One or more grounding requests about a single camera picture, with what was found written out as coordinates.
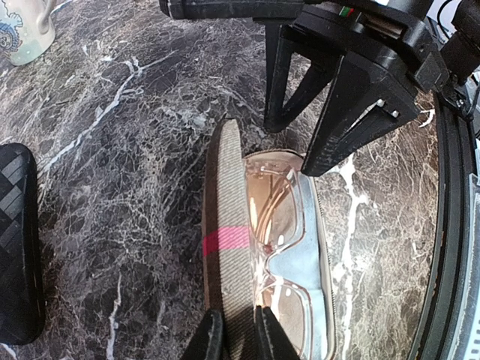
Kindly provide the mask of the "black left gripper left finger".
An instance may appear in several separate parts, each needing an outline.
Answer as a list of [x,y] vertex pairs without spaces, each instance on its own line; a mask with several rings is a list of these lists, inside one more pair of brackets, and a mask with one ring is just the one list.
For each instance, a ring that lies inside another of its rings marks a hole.
[[208,309],[190,339],[181,360],[220,360],[224,348],[224,320],[217,309]]

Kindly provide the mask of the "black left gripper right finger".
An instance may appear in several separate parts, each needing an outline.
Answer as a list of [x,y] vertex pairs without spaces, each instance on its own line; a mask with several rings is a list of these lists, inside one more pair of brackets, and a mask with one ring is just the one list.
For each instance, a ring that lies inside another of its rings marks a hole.
[[258,359],[299,360],[296,350],[270,307],[255,308]]

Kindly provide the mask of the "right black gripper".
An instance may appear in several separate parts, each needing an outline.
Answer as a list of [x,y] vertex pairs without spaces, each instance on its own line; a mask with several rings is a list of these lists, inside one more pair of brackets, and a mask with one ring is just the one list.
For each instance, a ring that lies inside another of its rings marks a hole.
[[307,176],[415,119],[419,91],[448,77],[418,18],[369,1],[343,6],[306,5],[293,21],[265,26],[268,132],[283,131],[331,85],[301,168]]

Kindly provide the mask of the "light blue cloth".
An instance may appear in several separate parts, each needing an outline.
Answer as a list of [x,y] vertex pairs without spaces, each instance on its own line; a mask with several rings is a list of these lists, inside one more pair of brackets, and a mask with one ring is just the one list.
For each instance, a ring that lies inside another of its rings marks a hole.
[[274,253],[267,260],[274,282],[271,297],[264,299],[301,359],[325,359],[329,352],[326,254],[321,248],[325,239],[311,179],[299,177],[274,220]]

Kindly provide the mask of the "clear pink-framed glasses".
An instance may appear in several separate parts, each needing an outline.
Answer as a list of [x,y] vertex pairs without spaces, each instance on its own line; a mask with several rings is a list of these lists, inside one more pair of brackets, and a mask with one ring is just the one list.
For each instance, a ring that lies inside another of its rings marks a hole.
[[289,150],[244,158],[255,305],[268,307],[300,359],[335,354],[335,301],[314,180]]

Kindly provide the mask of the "black checkered glasses case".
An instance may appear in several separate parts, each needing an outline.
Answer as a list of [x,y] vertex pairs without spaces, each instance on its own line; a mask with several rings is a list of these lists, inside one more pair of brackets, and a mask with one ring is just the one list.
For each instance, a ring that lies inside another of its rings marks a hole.
[[1,342],[26,345],[43,331],[36,161],[23,144],[1,146]]

